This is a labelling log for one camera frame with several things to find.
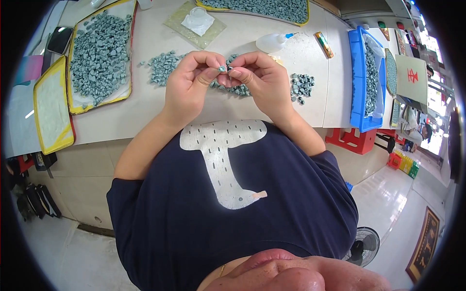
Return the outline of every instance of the white mushroom print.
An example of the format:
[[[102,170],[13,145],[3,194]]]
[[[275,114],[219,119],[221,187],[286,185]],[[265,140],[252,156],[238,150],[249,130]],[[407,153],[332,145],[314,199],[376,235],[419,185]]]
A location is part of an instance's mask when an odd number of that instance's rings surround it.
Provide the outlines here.
[[[219,121],[190,124],[181,132],[179,145],[185,150],[200,150],[219,203],[228,209],[246,207],[267,193],[241,188],[234,177],[228,148],[260,140],[267,133],[261,120]]]

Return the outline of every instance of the nose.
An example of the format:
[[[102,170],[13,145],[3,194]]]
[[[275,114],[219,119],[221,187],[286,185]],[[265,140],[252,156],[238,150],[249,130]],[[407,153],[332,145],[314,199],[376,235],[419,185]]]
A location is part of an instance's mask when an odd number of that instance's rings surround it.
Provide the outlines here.
[[[325,281],[319,272],[304,268],[289,268],[275,276],[263,290],[325,291]]]

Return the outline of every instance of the lips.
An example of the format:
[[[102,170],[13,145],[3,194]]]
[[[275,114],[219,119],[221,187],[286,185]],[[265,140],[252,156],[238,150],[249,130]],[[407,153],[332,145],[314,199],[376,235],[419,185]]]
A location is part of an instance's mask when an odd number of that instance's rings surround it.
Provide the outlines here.
[[[246,260],[243,263],[243,270],[249,271],[273,260],[292,260],[296,258],[298,257],[282,249],[263,250]]]

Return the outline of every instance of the navy t-shirt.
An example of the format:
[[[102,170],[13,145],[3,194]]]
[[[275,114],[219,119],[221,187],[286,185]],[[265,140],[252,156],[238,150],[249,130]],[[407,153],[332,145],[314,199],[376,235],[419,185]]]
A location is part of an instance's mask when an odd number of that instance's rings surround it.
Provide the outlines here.
[[[343,258],[356,204],[329,151],[309,157],[260,120],[191,125],[143,181],[107,194],[116,247],[145,290],[196,290],[214,269],[272,248]]]

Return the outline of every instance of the smartphone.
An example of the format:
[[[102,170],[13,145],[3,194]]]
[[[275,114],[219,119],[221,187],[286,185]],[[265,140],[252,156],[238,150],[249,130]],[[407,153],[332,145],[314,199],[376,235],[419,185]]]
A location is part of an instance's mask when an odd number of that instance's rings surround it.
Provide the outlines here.
[[[65,54],[73,35],[72,27],[57,27],[52,33],[47,50],[56,54]]]

